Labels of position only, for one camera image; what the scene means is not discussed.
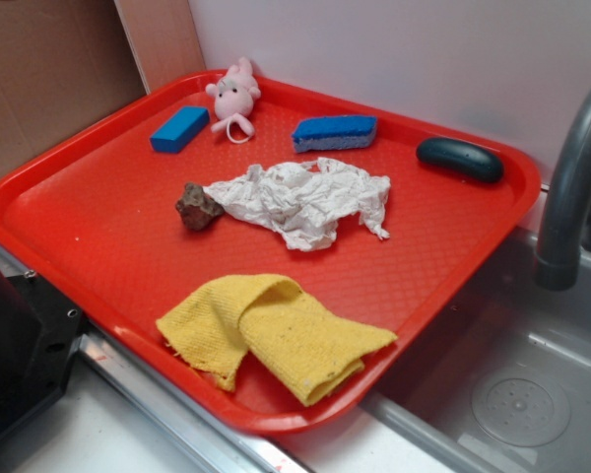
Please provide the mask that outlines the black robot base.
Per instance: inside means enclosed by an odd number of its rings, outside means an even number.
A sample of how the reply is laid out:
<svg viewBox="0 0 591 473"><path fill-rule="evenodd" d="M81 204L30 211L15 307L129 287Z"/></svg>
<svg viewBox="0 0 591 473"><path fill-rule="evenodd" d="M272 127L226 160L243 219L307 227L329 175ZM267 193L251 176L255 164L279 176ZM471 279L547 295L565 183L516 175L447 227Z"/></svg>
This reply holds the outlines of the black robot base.
<svg viewBox="0 0 591 473"><path fill-rule="evenodd" d="M0 441L64 395L84 326L42 276L0 270Z"/></svg>

